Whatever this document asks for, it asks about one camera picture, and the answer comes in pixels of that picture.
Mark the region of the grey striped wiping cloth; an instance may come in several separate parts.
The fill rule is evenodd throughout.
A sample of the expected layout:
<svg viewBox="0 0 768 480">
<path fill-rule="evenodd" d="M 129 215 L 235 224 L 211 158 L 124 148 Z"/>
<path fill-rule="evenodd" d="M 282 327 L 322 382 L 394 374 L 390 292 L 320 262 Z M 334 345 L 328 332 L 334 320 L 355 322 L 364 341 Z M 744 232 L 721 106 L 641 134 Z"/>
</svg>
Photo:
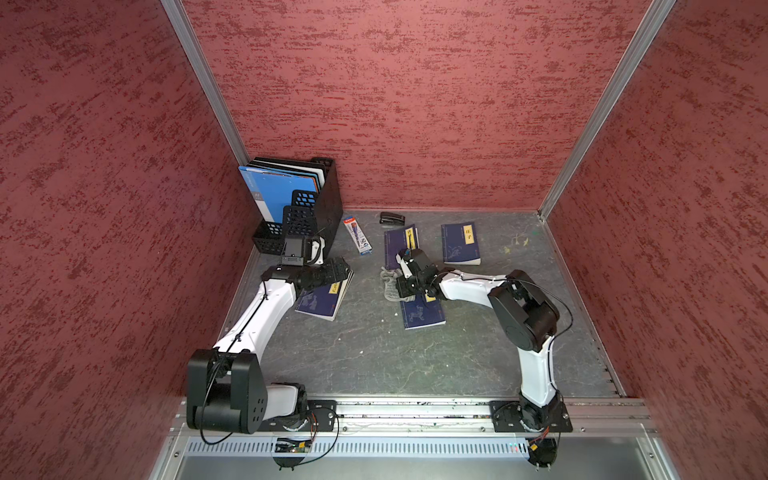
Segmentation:
<svg viewBox="0 0 768 480">
<path fill-rule="evenodd" d="M 399 269 L 387 270 L 381 269 L 380 279 L 383 282 L 384 298 L 390 302 L 399 302 L 400 294 L 397 290 L 397 279 L 402 275 Z"/>
</svg>

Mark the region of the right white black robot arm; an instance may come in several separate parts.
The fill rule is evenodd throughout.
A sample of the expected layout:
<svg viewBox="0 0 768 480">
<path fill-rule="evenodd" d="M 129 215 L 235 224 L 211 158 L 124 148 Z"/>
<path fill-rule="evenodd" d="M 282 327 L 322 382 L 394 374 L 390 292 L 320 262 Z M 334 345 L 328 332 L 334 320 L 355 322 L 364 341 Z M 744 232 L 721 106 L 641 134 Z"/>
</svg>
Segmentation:
<svg viewBox="0 0 768 480">
<path fill-rule="evenodd" d="M 522 426 L 530 432 L 547 430 L 562 401 L 554 381 L 551 355 L 560 313 L 543 290 L 522 270 L 489 276 L 440 269 L 420 249 L 404 249 L 396 260 L 402 271 L 396 280 L 400 297 L 423 294 L 493 310 L 507 339 L 518 351 Z"/>
</svg>

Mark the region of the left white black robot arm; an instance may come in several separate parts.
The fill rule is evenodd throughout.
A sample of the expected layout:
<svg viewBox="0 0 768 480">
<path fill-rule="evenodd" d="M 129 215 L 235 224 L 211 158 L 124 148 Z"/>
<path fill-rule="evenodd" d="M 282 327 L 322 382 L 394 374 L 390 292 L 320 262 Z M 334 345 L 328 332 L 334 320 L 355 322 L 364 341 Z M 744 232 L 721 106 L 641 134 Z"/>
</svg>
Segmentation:
<svg viewBox="0 0 768 480">
<path fill-rule="evenodd" d="M 346 280 L 351 269 L 333 258 L 316 266 L 278 265 L 232 329 L 213 347 L 196 350 L 187 366 L 187 424 L 202 433 L 253 434 L 272 423 L 288 431 L 309 425 L 301 384 L 266 383 L 260 361 L 279 322 L 299 294 Z"/>
</svg>

